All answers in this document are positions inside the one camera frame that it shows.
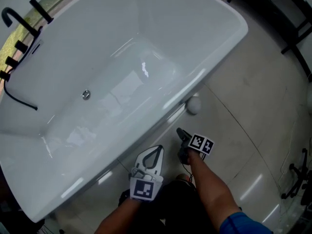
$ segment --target foot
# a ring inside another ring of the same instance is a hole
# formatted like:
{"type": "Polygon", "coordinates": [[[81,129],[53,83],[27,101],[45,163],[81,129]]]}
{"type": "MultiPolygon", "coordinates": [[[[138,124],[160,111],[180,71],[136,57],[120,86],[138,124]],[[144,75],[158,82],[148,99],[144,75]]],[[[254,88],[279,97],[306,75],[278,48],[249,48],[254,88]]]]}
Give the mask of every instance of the foot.
{"type": "Polygon", "coordinates": [[[179,174],[178,176],[176,176],[177,180],[185,180],[185,181],[190,181],[190,176],[188,176],[187,174],[179,174]]]}

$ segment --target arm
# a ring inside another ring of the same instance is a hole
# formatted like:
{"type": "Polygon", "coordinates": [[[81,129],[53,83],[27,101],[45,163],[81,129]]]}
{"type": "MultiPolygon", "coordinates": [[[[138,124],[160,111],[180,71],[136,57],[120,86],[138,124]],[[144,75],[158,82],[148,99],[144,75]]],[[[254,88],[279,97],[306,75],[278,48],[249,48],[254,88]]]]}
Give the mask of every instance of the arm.
{"type": "Polygon", "coordinates": [[[116,210],[105,218],[95,234],[117,234],[126,233],[140,208],[141,202],[126,199],[116,210]]]}
{"type": "Polygon", "coordinates": [[[199,153],[189,150],[188,154],[200,200],[213,226],[219,231],[223,221],[231,214],[240,212],[240,209],[228,186],[209,169],[199,153]]]}

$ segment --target black tripod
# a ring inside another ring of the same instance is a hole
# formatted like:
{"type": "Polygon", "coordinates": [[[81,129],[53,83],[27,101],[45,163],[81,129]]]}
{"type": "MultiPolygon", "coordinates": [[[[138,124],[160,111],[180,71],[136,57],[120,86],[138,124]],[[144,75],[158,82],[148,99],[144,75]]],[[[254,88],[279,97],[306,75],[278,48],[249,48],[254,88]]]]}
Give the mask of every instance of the black tripod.
{"type": "MultiPolygon", "coordinates": [[[[307,155],[308,155],[308,150],[307,149],[302,149],[302,152],[304,153],[304,160],[303,160],[303,165],[301,171],[299,171],[297,168],[295,168],[294,164],[290,164],[289,170],[294,170],[294,172],[298,176],[298,180],[295,183],[295,185],[291,188],[291,190],[287,194],[282,194],[282,199],[286,199],[289,196],[294,197],[298,194],[298,191],[301,187],[301,184],[304,180],[308,180],[311,173],[308,173],[308,168],[307,168],[307,155]]],[[[305,190],[307,187],[307,184],[302,185],[302,189],[305,190]]]]}

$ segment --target faucet spout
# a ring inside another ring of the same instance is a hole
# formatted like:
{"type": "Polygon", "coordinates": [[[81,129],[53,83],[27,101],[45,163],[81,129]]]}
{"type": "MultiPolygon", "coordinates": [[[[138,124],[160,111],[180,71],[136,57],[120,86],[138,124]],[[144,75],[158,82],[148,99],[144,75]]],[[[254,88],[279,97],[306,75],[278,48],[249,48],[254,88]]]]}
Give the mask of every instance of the faucet spout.
{"type": "Polygon", "coordinates": [[[9,7],[4,8],[1,13],[2,20],[7,27],[10,27],[12,24],[9,15],[13,16],[21,25],[23,25],[33,37],[37,38],[39,36],[39,31],[31,27],[15,10],[9,7]]]}

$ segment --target white sphere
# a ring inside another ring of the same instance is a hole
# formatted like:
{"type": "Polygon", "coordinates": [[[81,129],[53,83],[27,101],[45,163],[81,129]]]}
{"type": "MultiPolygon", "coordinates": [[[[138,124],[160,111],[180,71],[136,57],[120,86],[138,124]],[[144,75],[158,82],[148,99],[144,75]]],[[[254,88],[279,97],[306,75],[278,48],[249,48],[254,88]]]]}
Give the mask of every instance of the white sphere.
{"type": "Polygon", "coordinates": [[[187,110],[192,115],[197,115],[201,109],[201,101],[199,97],[191,97],[186,104],[187,110]]]}

